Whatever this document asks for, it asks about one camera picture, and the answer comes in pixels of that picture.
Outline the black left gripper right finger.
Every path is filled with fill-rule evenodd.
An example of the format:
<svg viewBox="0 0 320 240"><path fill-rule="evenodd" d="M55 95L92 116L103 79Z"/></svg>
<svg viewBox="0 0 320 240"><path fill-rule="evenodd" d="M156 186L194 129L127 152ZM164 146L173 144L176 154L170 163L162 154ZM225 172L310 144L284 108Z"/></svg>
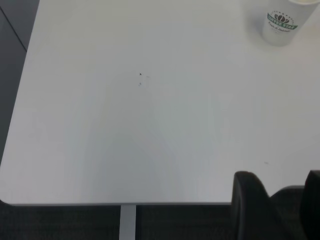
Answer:
<svg viewBox="0 0 320 240"><path fill-rule="evenodd" d="M308 240L320 239L320 171L311 170L301 199L301 224Z"/></svg>

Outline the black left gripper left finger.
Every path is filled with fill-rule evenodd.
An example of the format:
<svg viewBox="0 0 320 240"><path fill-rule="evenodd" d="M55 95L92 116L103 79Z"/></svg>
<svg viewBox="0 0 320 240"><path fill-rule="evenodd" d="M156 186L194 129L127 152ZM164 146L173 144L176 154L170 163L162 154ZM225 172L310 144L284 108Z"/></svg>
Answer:
<svg viewBox="0 0 320 240"><path fill-rule="evenodd" d="M231 227L236 240L293 240L260 179L248 171L233 177Z"/></svg>

